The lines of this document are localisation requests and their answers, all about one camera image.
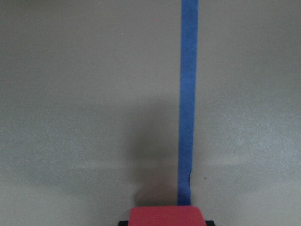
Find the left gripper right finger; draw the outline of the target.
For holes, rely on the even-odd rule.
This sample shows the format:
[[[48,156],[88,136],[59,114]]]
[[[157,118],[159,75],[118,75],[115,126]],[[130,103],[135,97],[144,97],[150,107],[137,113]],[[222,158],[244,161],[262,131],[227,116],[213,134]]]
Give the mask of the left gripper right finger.
[[[214,226],[214,221],[212,221],[212,220],[206,220],[205,223],[206,223],[206,226]]]

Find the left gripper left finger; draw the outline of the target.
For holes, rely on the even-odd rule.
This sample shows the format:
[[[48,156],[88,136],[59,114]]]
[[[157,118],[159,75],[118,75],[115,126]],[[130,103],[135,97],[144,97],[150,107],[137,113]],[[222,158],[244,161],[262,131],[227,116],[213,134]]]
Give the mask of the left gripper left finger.
[[[117,226],[128,226],[129,221],[119,221]]]

